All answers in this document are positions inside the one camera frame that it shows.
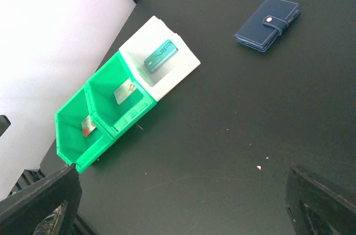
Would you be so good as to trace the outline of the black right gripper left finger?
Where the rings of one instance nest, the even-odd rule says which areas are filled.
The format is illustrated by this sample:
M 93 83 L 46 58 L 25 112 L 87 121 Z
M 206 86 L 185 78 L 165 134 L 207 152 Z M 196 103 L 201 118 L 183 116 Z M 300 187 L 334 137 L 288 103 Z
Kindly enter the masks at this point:
M 70 234 L 82 196 L 74 164 L 1 201 L 1 234 Z

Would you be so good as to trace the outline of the navy blue card holder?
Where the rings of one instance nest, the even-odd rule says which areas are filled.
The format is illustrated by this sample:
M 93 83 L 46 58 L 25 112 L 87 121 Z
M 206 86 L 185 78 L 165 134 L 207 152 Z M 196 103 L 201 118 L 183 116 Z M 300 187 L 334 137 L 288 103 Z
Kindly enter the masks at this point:
M 266 52 L 300 15 L 299 7 L 299 3 L 289 0 L 265 0 L 234 34 L 234 39 L 259 52 Z

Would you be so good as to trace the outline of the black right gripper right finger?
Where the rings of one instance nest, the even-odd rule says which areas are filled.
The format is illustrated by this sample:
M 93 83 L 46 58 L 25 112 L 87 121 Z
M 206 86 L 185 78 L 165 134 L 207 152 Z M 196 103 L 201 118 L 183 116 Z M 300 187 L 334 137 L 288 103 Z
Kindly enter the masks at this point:
M 305 167 L 289 168 L 285 201 L 296 234 L 355 234 L 355 194 Z

